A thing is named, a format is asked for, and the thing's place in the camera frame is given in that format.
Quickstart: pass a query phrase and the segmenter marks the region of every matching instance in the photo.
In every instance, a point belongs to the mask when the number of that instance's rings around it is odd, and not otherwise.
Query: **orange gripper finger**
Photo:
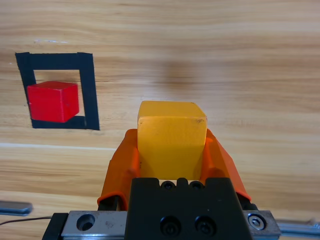
[[[202,154],[200,181],[205,183],[207,178],[230,178],[236,193],[251,201],[234,161],[209,129]]]
[[[138,131],[130,129],[125,133],[124,139],[109,163],[101,197],[98,198],[97,203],[113,196],[119,196],[120,209],[127,211],[131,181],[139,177]]]

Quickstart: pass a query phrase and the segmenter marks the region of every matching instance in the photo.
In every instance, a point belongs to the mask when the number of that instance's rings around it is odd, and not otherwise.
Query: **black wire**
[[[25,221],[32,221],[32,220],[42,220],[42,219],[51,219],[51,218],[52,218],[52,216],[43,216],[43,217],[33,217],[33,218],[10,220],[10,221],[1,222],[0,226],[4,225],[4,224],[9,224],[9,223],[25,222]]]

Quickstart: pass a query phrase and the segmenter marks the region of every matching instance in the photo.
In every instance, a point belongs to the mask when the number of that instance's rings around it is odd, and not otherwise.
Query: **wooden block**
[[[141,177],[201,176],[207,117],[193,102],[143,101],[138,114]]]

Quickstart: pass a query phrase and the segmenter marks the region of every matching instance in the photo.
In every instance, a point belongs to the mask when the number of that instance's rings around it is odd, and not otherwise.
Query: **wooden surface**
[[[32,217],[96,210],[141,101],[190,101],[260,209],[320,220],[319,9],[315,0],[2,0],[0,199],[32,202]],[[101,131],[32,129],[15,52],[93,53]],[[77,71],[35,73],[79,83]],[[39,240],[47,224],[3,225],[0,239]]]

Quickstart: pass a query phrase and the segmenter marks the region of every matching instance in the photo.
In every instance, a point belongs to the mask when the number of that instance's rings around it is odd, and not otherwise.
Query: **black tape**
[[[100,130],[94,58],[91,53],[15,54],[24,92],[29,105],[27,87],[36,84],[34,70],[79,70],[84,116],[74,116],[67,122],[33,120],[35,129],[92,129]]]

